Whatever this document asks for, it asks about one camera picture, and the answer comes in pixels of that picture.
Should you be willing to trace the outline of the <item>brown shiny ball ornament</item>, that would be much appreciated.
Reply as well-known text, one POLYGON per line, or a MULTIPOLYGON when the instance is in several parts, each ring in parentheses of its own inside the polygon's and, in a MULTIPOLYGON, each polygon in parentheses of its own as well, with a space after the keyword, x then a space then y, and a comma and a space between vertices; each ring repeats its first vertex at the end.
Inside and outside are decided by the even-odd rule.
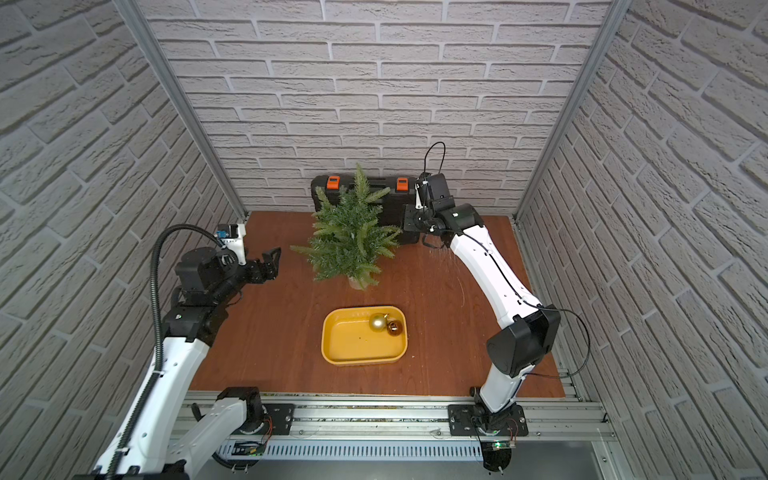
POLYGON ((400 336, 404 332, 404 324, 400 320, 392 320, 387 323, 387 332, 391 336, 400 336))

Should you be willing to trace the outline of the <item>matte gold ball ornament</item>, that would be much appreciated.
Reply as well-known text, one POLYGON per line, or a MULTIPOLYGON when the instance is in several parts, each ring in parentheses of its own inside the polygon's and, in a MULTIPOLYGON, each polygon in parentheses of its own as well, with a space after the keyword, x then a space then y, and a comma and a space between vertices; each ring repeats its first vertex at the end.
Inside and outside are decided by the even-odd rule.
POLYGON ((368 321, 369 327, 374 332, 382 332, 388 329, 388 315, 384 313, 373 314, 368 321))

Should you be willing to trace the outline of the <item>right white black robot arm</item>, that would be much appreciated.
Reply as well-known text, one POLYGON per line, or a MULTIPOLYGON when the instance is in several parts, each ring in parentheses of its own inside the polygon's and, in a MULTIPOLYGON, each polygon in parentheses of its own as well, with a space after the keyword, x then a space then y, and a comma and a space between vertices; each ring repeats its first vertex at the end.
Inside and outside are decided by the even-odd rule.
POLYGON ((491 367, 474 394, 489 430, 511 409, 525 377, 550 353, 560 313, 552 305, 542 305, 519 280, 470 205, 441 212, 408 206, 404 227, 440 237, 472 274, 496 316, 499 331, 486 342, 491 367))

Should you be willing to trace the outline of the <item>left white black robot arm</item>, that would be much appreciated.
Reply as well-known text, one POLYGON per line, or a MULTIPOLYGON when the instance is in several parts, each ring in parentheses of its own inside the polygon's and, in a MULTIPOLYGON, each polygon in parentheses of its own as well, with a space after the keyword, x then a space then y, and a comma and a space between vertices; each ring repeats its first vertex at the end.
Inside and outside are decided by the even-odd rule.
POLYGON ((255 387, 228 387, 212 410, 180 439, 171 434, 198 368, 227 318, 233 297, 248 284, 277 277, 281 251, 247 260, 244 248, 201 247, 175 267, 180 287, 160 322, 161 352, 152 360, 129 414, 95 462, 89 479, 193 479, 239 429, 262 426, 265 413, 255 387))

